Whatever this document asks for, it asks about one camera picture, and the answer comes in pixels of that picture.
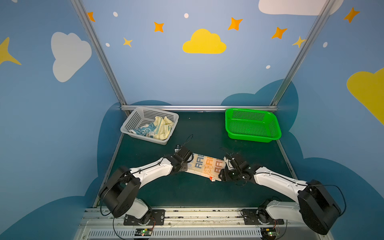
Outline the colourful printed rabbit towel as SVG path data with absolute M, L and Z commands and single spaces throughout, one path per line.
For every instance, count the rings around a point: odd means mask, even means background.
M 193 160 L 188 163 L 187 173 L 202 176 L 215 182 L 221 181 L 219 174 L 225 167 L 224 160 L 193 154 Z

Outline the pale yellow towel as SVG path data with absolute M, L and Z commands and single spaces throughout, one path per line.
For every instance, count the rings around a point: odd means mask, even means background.
M 154 138 L 157 140 L 166 140 L 171 133 L 174 122 L 169 120 L 167 117 L 156 117 L 154 125 L 156 127 Z

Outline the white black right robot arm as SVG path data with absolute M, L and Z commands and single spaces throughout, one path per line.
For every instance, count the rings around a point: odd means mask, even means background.
M 219 178 L 224 182 L 244 180 L 270 188 L 291 202 L 270 201 L 262 209 L 272 219 L 285 219 L 306 224 L 319 235 L 327 235 L 345 209 L 341 209 L 321 182 L 300 181 L 278 174 L 258 164 L 250 165 L 239 154 L 226 154 L 226 166 Z

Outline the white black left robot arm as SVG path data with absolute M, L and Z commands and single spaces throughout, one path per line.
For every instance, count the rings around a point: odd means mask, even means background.
M 140 188 L 168 175 L 185 172 L 194 154 L 185 146 L 177 145 L 175 153 L 164 155 L 138 168 L 119 167 L 99 191 L 104 204 L 114 218 L 128 216 L 139 225 L 150 222 L 152 208 L 137 198 Z

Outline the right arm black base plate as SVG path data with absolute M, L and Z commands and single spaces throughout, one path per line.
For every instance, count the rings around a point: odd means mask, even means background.
M 242 209 L 245 225 L 284 225 L 283 219 L 272 219 L 265 209 Z

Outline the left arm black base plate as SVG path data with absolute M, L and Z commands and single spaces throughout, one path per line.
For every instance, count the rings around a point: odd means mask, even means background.
M 124 226 L 163 226 L 165 221 L 165 210 L 148 210 L 141 218 L 137 219 L 131 215 L 125 215 Z

